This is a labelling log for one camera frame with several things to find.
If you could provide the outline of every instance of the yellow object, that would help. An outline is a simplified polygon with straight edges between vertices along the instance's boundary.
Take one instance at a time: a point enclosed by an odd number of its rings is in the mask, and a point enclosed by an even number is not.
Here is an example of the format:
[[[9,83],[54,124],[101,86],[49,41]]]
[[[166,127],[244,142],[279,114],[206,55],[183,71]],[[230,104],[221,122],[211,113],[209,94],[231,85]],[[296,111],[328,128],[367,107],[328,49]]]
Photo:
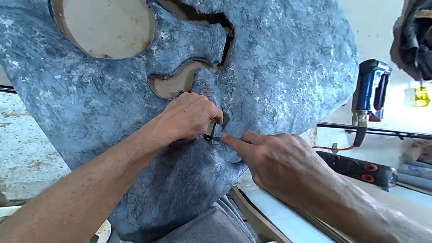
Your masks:
[[[428,106],[431,100],[429,99],[426,87],[416,89],[416,106]]]

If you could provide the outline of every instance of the blue power tool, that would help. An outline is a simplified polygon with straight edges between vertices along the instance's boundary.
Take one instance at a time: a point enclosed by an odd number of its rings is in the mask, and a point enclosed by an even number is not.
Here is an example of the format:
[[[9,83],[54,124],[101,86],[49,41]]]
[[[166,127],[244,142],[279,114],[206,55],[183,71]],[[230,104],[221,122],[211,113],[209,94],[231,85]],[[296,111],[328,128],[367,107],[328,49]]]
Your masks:
[[[360,64],[353,109],[357,117],[357,133],[353,146],[365,139],[368,121],[380,122],[384,114],[385,94],[392,68],[386,63],[370,59]]]

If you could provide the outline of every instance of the textured blue surface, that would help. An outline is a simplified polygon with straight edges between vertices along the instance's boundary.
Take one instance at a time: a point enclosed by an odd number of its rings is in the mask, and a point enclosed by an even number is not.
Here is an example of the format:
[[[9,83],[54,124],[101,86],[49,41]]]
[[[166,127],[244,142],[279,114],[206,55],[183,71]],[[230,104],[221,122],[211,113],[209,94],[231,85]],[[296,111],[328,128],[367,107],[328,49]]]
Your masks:
[[[230,117],[224,132],[300,134],[353,93],[356,45],[336,0],[184,2],[224,13],[235,28],[227,67],[216,74],[198,69],[192,87]],[[149,5],[156,18],[150,46],[133,58],[105,60],[64,36],[46,0],[0,0],[0,63],[71,169],[162,112],[169,101],[150,90],[149,75],[169,77],[190,60],[222,59],[228,33],[221,25],[181,21]],[[124,240],[158,239],[225,194],[246,169],[237,161],[230,148],[202,137],[171,145],[109,220]]]

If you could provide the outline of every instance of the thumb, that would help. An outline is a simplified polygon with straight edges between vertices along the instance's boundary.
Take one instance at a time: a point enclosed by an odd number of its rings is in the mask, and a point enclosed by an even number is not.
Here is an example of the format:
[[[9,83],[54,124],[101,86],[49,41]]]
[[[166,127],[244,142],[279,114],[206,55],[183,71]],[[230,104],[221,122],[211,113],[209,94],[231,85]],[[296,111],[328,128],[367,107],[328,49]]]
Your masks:
[[[254,145],[248,144],[240,139],[236,139],[235,137],[224,134],[222,135],[222,141],[234,149],[239,155],[247,154],[248,151],[252,149]]]

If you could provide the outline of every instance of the sculpture mouth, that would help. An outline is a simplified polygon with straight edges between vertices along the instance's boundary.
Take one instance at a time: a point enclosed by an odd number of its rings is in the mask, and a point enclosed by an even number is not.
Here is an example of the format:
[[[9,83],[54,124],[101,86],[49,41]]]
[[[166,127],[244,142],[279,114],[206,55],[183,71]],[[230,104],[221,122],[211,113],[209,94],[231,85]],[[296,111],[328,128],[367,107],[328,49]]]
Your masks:
[[[176,0],[158,0],[158,3],[178,19],[207,25],[218,23],[228,31],[222,61],[216,66],[212,67],[203,60],[189,61],[169,78],[164,79],[156,75],[149,75],[149,86],[156,95],[165,99],[174,99],[178,92],[190,91],[194,82],[194,72],[196,69],[205,67],[212,72],[218,72],[226,67],[235,39],[235,29],[234,25],[223,13],[202,14],[195,8]]]

